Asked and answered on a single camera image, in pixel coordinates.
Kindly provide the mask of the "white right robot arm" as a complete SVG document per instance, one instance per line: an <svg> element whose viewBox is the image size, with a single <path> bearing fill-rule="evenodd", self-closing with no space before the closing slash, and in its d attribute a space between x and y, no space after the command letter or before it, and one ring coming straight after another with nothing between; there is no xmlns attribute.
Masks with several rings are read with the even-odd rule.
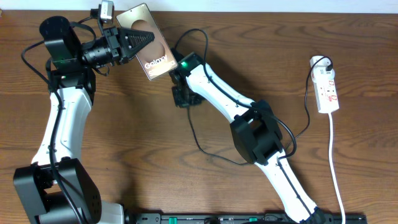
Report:
<svg viewBox="0 0 398 224"><path fill-rule="evenodd" d="M325 223L324 212L307 195L296 178L282 145L286 128L264 100L254 101L224 82L195 52L182 55L172 49L178 66L170 72L175 104L189 109L203 100L211 103L229 122L234 146L246 161L260 168L295 223Z"/></svg>

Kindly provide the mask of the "gold Galaxy smartphone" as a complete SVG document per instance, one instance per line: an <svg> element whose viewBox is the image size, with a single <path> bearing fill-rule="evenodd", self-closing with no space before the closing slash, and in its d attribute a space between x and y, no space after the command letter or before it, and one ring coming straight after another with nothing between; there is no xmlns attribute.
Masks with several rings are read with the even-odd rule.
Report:
<svg viewBox="0 0 398 224"><path fill-rule="evenodd" d="M136 54L149 80L154 80L178 67L169 45L160 31L146 3L128 9L116 16L123 28L152 32L155 39Z"/></svg>

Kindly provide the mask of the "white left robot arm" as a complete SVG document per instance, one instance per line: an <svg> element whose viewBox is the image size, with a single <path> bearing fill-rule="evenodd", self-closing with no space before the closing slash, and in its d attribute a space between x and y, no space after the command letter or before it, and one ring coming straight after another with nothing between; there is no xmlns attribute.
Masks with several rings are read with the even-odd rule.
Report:
<svg viewBox="0 0 398 224"><path fill-rule="evenodd" d="M128 63L154 34L109 27L82 43L77 27L86 25L62 16L39 27L50 53L41 76L49 88L50 116L39 150L29 166L16 169L13 184L31 223L132 223L122 205L101 199L81 163L81 145L101 68Z"/></svg>

